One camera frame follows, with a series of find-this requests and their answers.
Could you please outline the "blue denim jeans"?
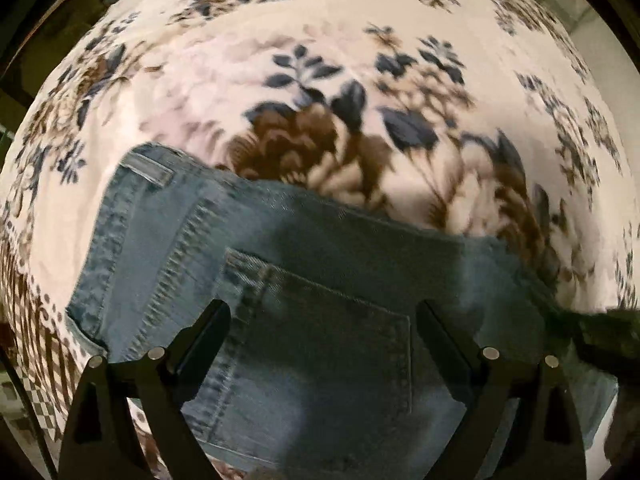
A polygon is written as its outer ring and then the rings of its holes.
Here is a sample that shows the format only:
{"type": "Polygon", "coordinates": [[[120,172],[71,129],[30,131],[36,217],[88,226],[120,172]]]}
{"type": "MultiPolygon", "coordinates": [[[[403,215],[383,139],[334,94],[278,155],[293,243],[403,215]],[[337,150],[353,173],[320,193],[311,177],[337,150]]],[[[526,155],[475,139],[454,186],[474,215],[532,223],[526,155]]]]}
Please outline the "blue denim jeans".
{"type": "Polygon", "coordinates": [[[584,447],[592,441],[614,384],[578,360],[578,324],[555,307],[561,259],[546,214],[502,237],[462,237],[245,180],[158,144],[133,148],[113,170],[68,327],[91,358],[137,361],[212,300],[228,304],[229,333],[181,408],[215,469],[428,479],[465,406],[416,331],[423,300],[481,347],[532,364],[556,356],[584,447]]]}

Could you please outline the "brown checkered bed sheet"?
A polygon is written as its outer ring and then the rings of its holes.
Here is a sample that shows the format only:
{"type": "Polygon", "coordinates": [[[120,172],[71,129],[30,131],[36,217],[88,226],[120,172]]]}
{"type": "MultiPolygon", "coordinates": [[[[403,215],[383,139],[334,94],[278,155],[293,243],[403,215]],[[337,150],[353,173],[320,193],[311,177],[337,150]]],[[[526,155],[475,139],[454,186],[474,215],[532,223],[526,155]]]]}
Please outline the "brown checkered bed sheet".
{"type": "Polygon", "coordinates": [[[26,264],[1,237],[1,313],[13,333],[18,377],[46,434],[62,437],[79,382],[70,341],[61,334],[63,315],[27,272],[26,264]]]}

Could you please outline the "floral white bed blanket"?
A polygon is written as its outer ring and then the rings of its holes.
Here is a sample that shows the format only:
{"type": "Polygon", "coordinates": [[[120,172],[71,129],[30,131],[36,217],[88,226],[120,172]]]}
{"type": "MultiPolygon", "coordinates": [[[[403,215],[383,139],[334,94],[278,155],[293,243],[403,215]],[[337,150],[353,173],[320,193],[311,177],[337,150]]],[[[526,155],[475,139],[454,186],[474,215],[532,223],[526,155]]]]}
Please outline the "floral white bed blanket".
{"type": "Polygon", "coordinates": [[[555,307],[614,384],[588,476],[637,361],[639,200],[588,66],[538,3],[112,4],[47,76],[1,171],[1,236],[61,309],[81,375],[66,309],[114,163],[150,143],[417,230],[502,237],[546,214],[555,307]]]}

